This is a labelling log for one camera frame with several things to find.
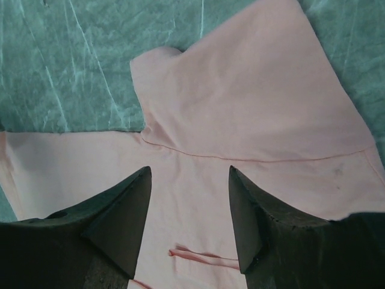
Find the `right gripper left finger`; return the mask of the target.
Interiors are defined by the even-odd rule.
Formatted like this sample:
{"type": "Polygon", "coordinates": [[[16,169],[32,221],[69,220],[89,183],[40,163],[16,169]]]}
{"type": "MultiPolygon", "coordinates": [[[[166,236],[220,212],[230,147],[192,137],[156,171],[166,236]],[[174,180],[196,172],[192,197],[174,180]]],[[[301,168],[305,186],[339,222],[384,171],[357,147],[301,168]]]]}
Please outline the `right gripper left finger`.
{"type": "Polygon", "coordinates": [[[47,216],[57,224],[81,226],[79,237],[123,276],[135,276],[152,189],[145,166],[115,186],[47,216]]]}

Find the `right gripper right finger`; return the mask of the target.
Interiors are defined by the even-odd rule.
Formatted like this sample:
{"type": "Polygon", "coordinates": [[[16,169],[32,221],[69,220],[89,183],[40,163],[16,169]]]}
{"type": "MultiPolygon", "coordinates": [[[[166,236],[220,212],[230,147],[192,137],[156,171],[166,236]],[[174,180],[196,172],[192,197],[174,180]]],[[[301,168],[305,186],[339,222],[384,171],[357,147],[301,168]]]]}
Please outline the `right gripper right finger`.
{"type": "Polygon", "coordinates": [[[229,168],[229,201],[239,268],[250,274],[271,254],[274,230],[305,230],[326,225],[315,217],[288,205],[264,191],[235,166],[229,168]]]}

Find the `pink t-shirt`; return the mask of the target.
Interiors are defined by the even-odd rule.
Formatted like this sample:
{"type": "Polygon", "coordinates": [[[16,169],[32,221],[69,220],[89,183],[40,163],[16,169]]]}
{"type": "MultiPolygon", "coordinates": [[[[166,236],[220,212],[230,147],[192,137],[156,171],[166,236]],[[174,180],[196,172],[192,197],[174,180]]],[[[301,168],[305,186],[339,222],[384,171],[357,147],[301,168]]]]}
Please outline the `pink t-shirt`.
{"type": "Polygon", "coordinates": [[[297,1],[256,1],[181,52],[130,63],[141,132],[1,134],[8,288],[383,288],[384,168],[297,1]],[[152,171],[135,276],[47,216],[152,171]],[[327,220],[279,232],[250,274],[229,201],[235,166],[327,220]]]}

